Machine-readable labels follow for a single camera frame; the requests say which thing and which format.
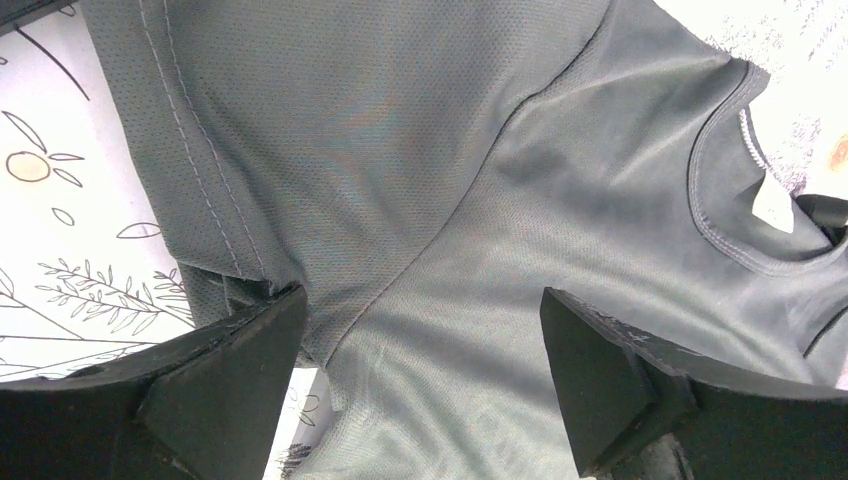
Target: stitching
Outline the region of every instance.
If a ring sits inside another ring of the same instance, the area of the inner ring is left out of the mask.
[[[842,253],[843,250],[848,246],[848,241],[843,242],[841,246],[836,247],[831,250],[829,253],[817,257],[806,262],[792,262],[791,264],[775,261],[775,260],[765,260],[759,261],[753,255],[748,252],[741,250],[739,247],[733,245],[727,239],[723,237],[720,232],[716,232],[712,227],[710,227],[707,222],[703,208],[700,203],[700,164],[702,160],[702,151],[704,146],[706,145],[706,138],[712,133],[715,127],[718,125],[719,120],[725,115],[725,113],[731,108],[735,108],[738,105],[739,101],[744,99],[748,92],[750,92],[754,86],[757,84],[757,81],[761,78],[762,73],[748,64],[748,74],[746,77],[742,79],[742,87],[740,90],[737,90],[730,94],[728,99],[725,101],[723,105],[721,105],[710,117],[710,119],[705,124],[704,130],[699,135],[696,140],[697,146],[692,152],[692,162],[691,162],[691,189],[689,194],[689,199],[692,204],[692,218],[695,220],[695,226],[698,230],[708,239],[713,245],[715,245],[719,250],[735,259],[737,262],[741,263],[743,266],[747,267],[749,270],[763,274],[768,276],[787,276],[795,273],[805,273],[814,268],[822,267],[829,265],[836,261]]]
[[[727,112],[727,110],[729,110],[731,108],[731,106],[736,103],[736,99],[744,98],[745,95],[748,94],[748,92],[753,88],[754,84],[756,83],[756,82],[753,81],[753,79],[755,79],[756,77],[757,77],[757,75],[756,75],[756,71],[755,71],[754,77],[752,78],[752,81],[747,82],[742,87],[742,90],[739,91],[738,94],[736,92],[731,93],[731,100],[726,102],[721,107],[719,107],[719,109],[715,112],[715,114],[713,114],[713,116],[708,120],[708,122],[707,122],[708,125],[704,129],[704,132],[702,133],[702,136],[701,136],[703,141],[699,141],[698,146],[695,148],[695,152],[694,152],[695,162],[692,166],[693,171],[694,171],[693,180],[692,180],[692,190],[693,190],[692,197],[693,197],[693,205],[694,205],[694,207],[697,211],[698,221],[704,227],[706,227],[706,225],[705,225],[706,222],[705,222],[705,219],[703,218],[703,214],[702,214],[703,209],[701,208],[700,192],[699,192],[700,183],[698,181],[699,176],[700,176],[700,171],[701,171],[700,168],[699,168],[700,163],[701,163],[701,152],[704,149],[704,145],[706,144],[707,136],[709,136],[709,134],[712,133],[713,129],[718,124],[718,119],[723,117],[725,112]],[[715,242],[719,243],[721,246],[730,250],[730,252],[728,252],[728,254],[731,255],[732,257],[736,258],[736,260],[738,260],[738,261],[740,261],[740,262],[742,262],[746,265],[749,265],[749,263],[754,263],[753,257],[751,257],[746,252],[743,252],[742,250],[740,250],[735,245],[732,245],[729,242],[727,242],[727,240],[722,238],[721,235],[714,232],[711,228],[704,228],[704,233],[709,238],[711,238]],[[756,268],[756,265],[749,265],[749,266],[752,267],[752,268]]]
[[[751,128],[748,126],[748,113],[743,108],[739,111],[739,126],[742,128],[742,139],[745,141],[745,146],[748,147],[748,154],[754,159],[754,163],[763,170],[774,175],[774,171],[769,167],[763,156],[754,146],[754,139],[751,135]]]
[[[268,274],[265,271],[265,263],[262,261],[262,258],[259,256],[259,249],[256,247],[256,241],[253,239],[253,236],[250,234],[250,230],[247,228],[247,220],[245,220],[244,215],[241,212],[241,208],[238,203],[236,203],[235,196],[233,195],[233,190],[230,188],[229,182],[227,182],[226,177],[224,177],[224,170],[221,167],[221,160],[218,157],[218,151],[215,150],[215,146],[212,144],[212,139],[209,138],[209,135],[206,133],[206,129],[203,128],[203,125],[200,124],[200,118],[197,115],[197,112],[194,109],[194,105],[191,103],[191,99],[188,95],[188,89],[186,88],[185,82],[183,81],[183,73],[180,70],[180,65],[177,63],[177,53],[174,50],[174,37],[171,35],[171,19],[168,16],[168,0],[162,0],[162,3],[165,6],[165,27],[166,32],[168,34],[169,48],[171,49],[171,57],[174,59],[174,68],[177,70],[177,79],[180,82],[180,86],[182,87],[183,96],[186,99],[186,103],[188,104],[188,108],[191,111],[191,114],[194,116],[194,121],[197,124],[197,127],[200,129],[200,132],[203,134],[203,138],[206,139],[206,143],[209,144],[209,149],[212,150],[212,156],[215,158],[215,165],[218,166],[218,175],[221,177],[221,181],[224,182],[224,186],[227,188],[227,194],[230,197],[230,200],[233,202],[233,206],[236,207],[236,212],[238,213],[239,219],[241,219],[241,225],[244,227],[244,233],[247,235],[247,239],[250,241],[250,247],[253,249],[253,254],[256,256],[256,261],[259,263],[259,270],[262,273],[262,278],[267,279]]]
[[[236,267],[236,272],[238,272],[239,276],[243,276],[241,267],[239,267],[238,260],[236,259],[235,251],[233,251],[233,246],[230,245],[230,240],[227,238],[227,234],[224,233],[224,226],[221,224],[221,219],[218,218],[218,214],[215,213],[215,209],[212,207],[212,202],[209,201],[209,195],[203,187],[203,181],[200,179],[200,172],[197,170],[197,164],[195,164],[194,159],[191,157],[191,150],[188,146],[188,138],[186,138],[185,130],[183,130],[183,126],[180,123],[180,117],[177,115],[177,107],[174,104],[174,98],[171,96],[170,90],[168,90],[168,83],[165,81],[165,72],[162,69],[162,63],[159,61],[159,55],[156,53],[156,47],[153,45],[153,37],[150,35],[150,30],[147,26],[147,17],[144,15],[144,4],[142,2],[143,0],[138,0],[138,8],[139,12],[141,12],[141,23],[144,27],[144,33],[147,35],[147,41],[150,43],[150,50],[153,52],[153,59],[156,61],[156,67],[159,69],[159,78],[162,80],[162,88],[165,90],[165,95],[168,96],[168,103],[171,105],[171,113],[174,115],[174,120],[177,122],[177,130],[179,130],[180,137],[183,140],[188,161],[191,164],[192,170],[194,170],[194,178],[197,180],[197,185],[200,187],[200,192],[203,194],[206,206],[209,207],[209,212],[215,219],[215,223],[218,224],[218,229],[221,231],[221,236],[224,238],[224,244],[226,244],[227,250],[229,250],[230,256],[233,258],[233,265]]]

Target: white label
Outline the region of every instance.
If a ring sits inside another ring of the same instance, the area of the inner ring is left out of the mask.
[[[771,172],[766,172],[766,178],[760,187],[760,192],[757,193],[757,198],[754,199],[751,213],[782,232],[792,233],[795,229],[792,197]]]

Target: neckline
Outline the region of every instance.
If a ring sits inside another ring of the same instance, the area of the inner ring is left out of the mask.
[[[710,115],[695,139],[692,154],[689,157],[689,175],[687,190],[689,210],[698,231],[715,248],[734,259],[745,268],[768,276],[788,276],[802,274],[811,270],[825,268],[841,258],[848,248],[848,236],[833,249],[806,260],[782,260],[774,258],[747,243],[738,241],[716,228],[704,211],[699,191],[699,173],[703,166],[704,146],[715,127],[728,118],[737,116],[751,100],[757,97],[768,84],[768,74],[760,67],[745,62],[747,69],[742,81],[724,102]]]

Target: seam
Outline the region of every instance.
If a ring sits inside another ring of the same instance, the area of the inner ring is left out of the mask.
[[[507,116],[506,120],[504,121],[503,125],[501,125],[500,130],[498,130],[498,134],[495,136],[495,140],[492,142],[492,145],[489,147],[489,150],[486,152],[486,155],[483,157],[483,162],[480,164],[480,168],[477,170],[477,174],[474,176],[474,179],[471,181],[471,184],[469,185],[468,189],[465,191],[465,194],[463,194],[462,198],[460,198],[459,202],[457,202],[456,207],[453,209],[451,214],[448,216],[448,219],[439,228],[439,230],[433,235],[433,237],[430,239],[430,241],[427,242],[424,245],[424,247],[418,252],[418,254],[416,254],[415,257],[413,257],[412,260],[405,267],[403,267],[403,269],[401,269],[401,271],[371,299],[371,301],[366,303],[356,313],[356,315],[353,317],[353,321],[351,321],[350,324],[347,326],[347,328],[345,329],[345,332],[339,338],[339,341],[336,342],[335,345],[333,345],[333,348],[330,351],[330,355],[327,356],[326,361],[322,362],[321,366],[323,368],[326,368],[326,366],[329,365],[330,361],[332,360],[333,356],[335,355],[336,351],[338,350],[339,345],[344,341],[345,337],[347,337],[348,333],[350,333],[350,330],[353,328],[354,325],[356,325],[356,323],[359,321],[360,317],[362,317],[362,315],[364,315],[365,312],[367,312],[368,309],[370,309],[371,306],[377,300],[379,300],[380,297],[382,297],[383,294],[386,293],[386,291],[388,291],[392,287],[392,285],[397,283],[398,279],[400,279],[409,270],[409,268],[412,265],[414,265],[415,262],[417,262],[419,258],[421,258],[421,256],[424,254],[424,252],[426,252],[430,248],[430,246],[433,244],[433,242],[435,242],[436,239],[438,239],[439,236],[441,236],[442,232],[445,231],[445,228],[447,228],[447,226],[450,225],[451,220],[453,220],[453,217],[456,215],[456,212],[459,211],[459,208],[465,202],[465,199],[468,197],[468,194],[474,189],[475,184],[477,183],[478,179],[480,178],[480,172],[483,171],[483,168],[488,163],[489,157],[492,155],[492,152],[495,150],[496,147],[498,147],[498,145],[500,145],[501,137],[503,136],[504,132],[509,127],[512,126],[512,121],[515,119],[515,117],[518,115],[518,113],[524,108],[525,105],[527,105],[529,102],[533,101],[535,98],[539,97],[540,95],[542,95],[546,91],[548,91],[551,88],[551,86],[553,86],[555,83],[557,83],[557,81],[560,80],[563,77],[563,75],[565,75],[565,73],[571,68],[572,65],[574,65],[578,60],[582,59],[586,55],[586,51],[589,49],[589,46],[592,45],[595,42],[595,39],[598,37],[598,34],[601,32],[603,27],[606,26],[606,23],[609,19],[610,13],[613,11],[614,7],[618,5],[618,1],[619,0],[611,0],[607,4],[607,9],[604,12],[604,15],[601,17],[601,21],[599,22],[598,27],[595,29],[594,32],[592,32],[592,35],[589,36],[589,40],[586,42],[585,45],[583,45],[583,48],[580,49],[580,51],[577,53],[577,55],[575,55],[574,58],[571,59],[571,61],[568,62],[568,64],[559,73],[554,75],[554,77],[545,86],[543,86],[538,91],[529,94],[523,100],[518,102],[518,105],[515,106],[515,108],[512,110],[512,112],[510,112],[510,114]]]
[[[206,206],[209,207],[209,212],[212,214],[212,217],[215,219],[215,223],[218,225],[218,230],[221,232],[224,244],[227,246],[227,250],[230,252],[230,256],[233,259],[233,265],[236,268],[236,272],[238,272],[239,276],[243,276],[241,267],[239,267],[238,264],[238,259],[236,259],[235,251],[233,250],[233,246],[230,244],[230,240],[224,232],[224,226],[221,224],[221,219],[218,218],[218,214],[215,213],[215,209],[212,207],[212,202],[209,200],[209,194],[206,192],[206,188],[203,186],[203,180],[200,178],[200,172],[197,170],[197,164],[191,156],[191,149],[188,146],[188,138],[186,137],[185,130],[180,123],[180,117],[177,115],[177,107],[174,104],[174,97],[171,95],[170,90],[168,90],[168,82],[165,81],[165,71],[162,69],[162,63],[159,61],[159,54],[156,53],[156,47],[153,45],[153,37],[150,35],[150,29],[147,26],[147,17],[144,14],[144,4],[142,2],[143,0],[138,0],[138,9],[141,13],[141,23],[144,27],[144,33],[147,35],[147,41],[150,43],[150,50],[153,52],[153,59],[156,61],[156,68],[159,69],[159,78],[162,80],[162,88],[165,90],[165,95],[168,97],[168,103],[171,105],[171,113],[174,115],[174,120],[177,123],[177,130],[180,132],[180,137],[182,138],[183,145],[185,146],[188,161],[194,171],[194,178],[197,180],[197,185],[200,187],[200,192],[203,194]]]
[[[748,94],[748,92],[753,88],[754,84],[756,83],[754,81],[757,77],[756,71],[754,72],[754,75],[749,78],[748,74],[751,73],[750,64],[748,64],[747,68],[748,68],[748,71],[746,72],[745,77],[742,79],[742,83],[743,83],[743,85],[741,86],[742,89],[732,92],[730,94],[729,98],[728,98],[728,101],[725,101],[725,103],[723,105],[721,105],[713,113],[713,115],[710,116],[710,118],[707,120],[707,126],[704,128],[703,132],[701,133],[700,138],[697,141],[698,146],[695,148],[695,151],[693,153],[694,163],[692,165],[692,170],[693,170],[692,205],[695,208],[695,211],[697,212],[696,217],[698,219],[698,224],[699,224],[699,226],[703,227],[702,231],[708,238],[712,239],[713,241],[715,241],[716,243],[718,243],[719,245],[724,247],[726,250],[729,250],[726,253],[728,255],[730,255],[731,257],[733,257],[734,259],[736,259],[737,261],[745,264],[749,268],[755,268],[757,270],[760,270],[760,268],[756,266],[756,262],[751,255],[749,255],[746,252],[743,252],[741,249],[739,249],[735,245],[730,244],[721,235],[719,235],[718,233],[713,231],[712,228],[709,228],[706,225],[706,219],[703,216],[703,213],[702,213],[703,209],[701,208],[701,202],[700,202],[701,195],[700,195],[699,190],[700,190],[701,184],[698,181],[699,177],[700,177],[700,172],[701,172],[701,170],[699,168],[700,163],[701,163],[701,152],[704,149],[704,145],[706,144],[707,137],[709,136],[710,133],[712,133],[713,129],[718,124],[718,119],[722,118],[725,115],[725,113],[728,110],[730,110],[730,108],[732,108],[733,105],[735,105],[736,99],[744,98]]]
[[[692,218],[698,231],[709,240],[713,246],[718,248],[725,255],[728,255],[742,266],[751,270],[771,277],[785,277],[793,273],[806,273],[815,268],[825,267],[836,261],[848,246],[848,239],[841,246],[837,246],[828,253],[819,257],[801,261],[801,262],[784,262],[774,259],[757,259],[751,253],[743,251],[741,248],[730,243],[721,232],[716,231],[708,225],[709,219],[706,217],[700,203],[700,166],[702,160],[703,149],[706,145],[706,140],[719,121],[722,120],[732,108],[736,108],[741,101],[747,97],[748,93],[757,85],[758,80],[762,77],[762,72],[750,62],[747,62],[747,71],[736,90],[733,91],[724,103],[719,106],[704,124],[704,128],[696,139],[695,147],[692,151],[690,162],[690,181],[689,181],[689,201]]]
[[[183,91],[183,96],[185,97],[186,103],[188,104],[188,109],[191,111],[191,114],[194,117],[194,122],[197,124],[197,128],[200,129],[200,132],[203,134],[203,138],[205,138],[206,143],[209,144],[209,149],[212,150],[212,157],[215,159],[215,165],[218,166],[218,175],[221,177],[221,181],[227,188],[227,195],[229,195],[230,200],[233,202],[233,206],[236,208],[236,212],[238,213],[239,219],[241,220],[241,225],[242,227],[244,227],[244,233],[247,235],[247,239],[250,242],[250,247],[253,249],[253,254],[256,256],[256,261],[259,263],[259,270],[262,273],[262,278],[267,279],[268,274],[265,271],[265,263],[262,261],[262,257],[259,256],[259,249],[256,247],[256,241],[250,234],[250,229],[247,228],[247,220],[245,220],[244,214],[242,214],[241,212],[241,208],[239,207],[238,203],[236,203],[235,196],[233,195],[233,190],[230,187],[229,182],[227,182],[226,177],[224,177],[224,169],[221,166],[221,159],[218,157],[218,151],[215,150],[215,146],[212,144],[212,139],[209,138],[209,134],[206,133],[206,129],[203,128],[203,125],[201,125],[200,117],[198,117],[197,111],[194,109],[194,104],[191,102],[191,98],[189,98],[188,88],[186,88],[185,82],[183,81],[183,73],[182,70],[180,70],[180,65],[177,62],[177,53],[174,50],[174,37],[171,35],[171,19],[168,16],[168,0],[162,0],[162,4],[165,6],[165,31],[168,34],[171,57],[174,60],[174,68],[177,70],[177,79],[180,82],[180,86]]]

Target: t-shirt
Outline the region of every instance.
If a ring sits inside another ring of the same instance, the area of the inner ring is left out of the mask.
[[[839,375],[848,244],[751,214],[767,75],[650,0],[83,7],[197,321],[306,288],[337,414],[295,478],[576,478],[546,286]]]

